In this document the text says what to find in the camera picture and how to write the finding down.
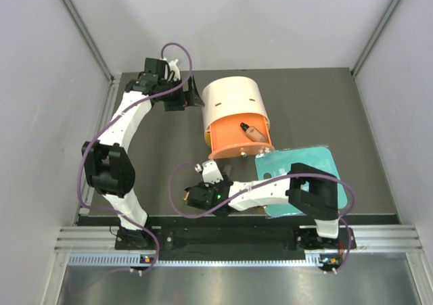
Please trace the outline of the yellow drawer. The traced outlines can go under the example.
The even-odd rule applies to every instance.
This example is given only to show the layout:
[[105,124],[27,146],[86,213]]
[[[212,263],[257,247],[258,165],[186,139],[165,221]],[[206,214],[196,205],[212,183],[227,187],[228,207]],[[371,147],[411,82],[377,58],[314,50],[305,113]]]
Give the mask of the yellow drawer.
[[206,131],[204,133],[204,138],[205,138],[205,142],[206,142],[207,146],[212,147],[212,138],[211,138],[210,131]]

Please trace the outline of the white drawer organizer shell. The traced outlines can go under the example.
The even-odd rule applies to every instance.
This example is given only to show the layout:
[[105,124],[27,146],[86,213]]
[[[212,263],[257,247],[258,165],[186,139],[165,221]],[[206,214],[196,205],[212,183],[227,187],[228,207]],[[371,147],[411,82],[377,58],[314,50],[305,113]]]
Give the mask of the white drawer organizer shell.
[[245,76],[230,76],[212,81],[202,91],[204,133],[210,125],[226,116],[259,114],[270,129],[270,120],[256,81]]

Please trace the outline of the orange top drawer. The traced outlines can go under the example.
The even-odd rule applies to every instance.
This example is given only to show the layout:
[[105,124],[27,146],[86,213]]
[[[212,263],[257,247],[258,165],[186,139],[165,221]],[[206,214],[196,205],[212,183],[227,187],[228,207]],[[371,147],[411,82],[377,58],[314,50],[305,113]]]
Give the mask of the orange top drawer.
[[[267,142],[251,141],[240,128],[241,122],[258,129],[266,136]],[[259,114],[236,114],[220,118],[210,125],[210,133],[212,147],[208,158],[211,160],[255,156],[275,151],[265,119]]]

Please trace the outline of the foundation bottle black pump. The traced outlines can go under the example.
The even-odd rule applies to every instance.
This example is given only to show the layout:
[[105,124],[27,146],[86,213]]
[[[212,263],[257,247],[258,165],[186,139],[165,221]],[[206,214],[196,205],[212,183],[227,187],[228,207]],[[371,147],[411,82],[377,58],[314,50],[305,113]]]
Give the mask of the foundation bottle black pump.
[[244,122],[240,123],[240,128],[243,130],[245,136],[247,136],[253,142],[266,143],[267,138],[254,126],[250,126]]

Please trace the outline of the peach concealer tube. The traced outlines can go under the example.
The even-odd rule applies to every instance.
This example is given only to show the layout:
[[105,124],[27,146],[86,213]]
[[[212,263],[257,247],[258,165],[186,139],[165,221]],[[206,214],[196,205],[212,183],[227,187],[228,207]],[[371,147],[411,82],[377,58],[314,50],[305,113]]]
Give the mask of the peach concealer tube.
[[225,177],[229,178],[230,174],[231,174],[231,171],[232,171],[232,166],[230,164],[225,164],[223,166],[223,175]]

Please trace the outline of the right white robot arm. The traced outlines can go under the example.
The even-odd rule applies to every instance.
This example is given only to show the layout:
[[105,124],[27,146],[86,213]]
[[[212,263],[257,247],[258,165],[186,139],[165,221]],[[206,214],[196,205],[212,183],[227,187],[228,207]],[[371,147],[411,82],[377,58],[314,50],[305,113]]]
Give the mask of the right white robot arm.
[[202,166],[202,181],[185,189],[185,203],[207,214],[228,216],[251,208],[291,205],[312,218],[317,243],[331,248],[339,242],[338,188],[349,186],[338,177],[294,163],[290,171],[261,181],[232,181],[213,161]]

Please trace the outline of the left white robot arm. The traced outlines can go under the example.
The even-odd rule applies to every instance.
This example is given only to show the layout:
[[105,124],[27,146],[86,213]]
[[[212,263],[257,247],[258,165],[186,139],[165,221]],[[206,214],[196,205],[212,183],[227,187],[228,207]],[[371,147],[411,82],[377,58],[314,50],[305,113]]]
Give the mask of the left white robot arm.
[[128,155],[141,121],[159,101],[167,111],[204,105],[194,77],[187,79],[188,88],[183,87],[178,63],[166,58],[145,59],[143,72],[127,83],[111,125],[95,143],[86,142],[82,147],[87,184],[110,203],[118,216],[117,250],[144,250],[154,238],[146,223],[147,212],[133,190],[135,169]]

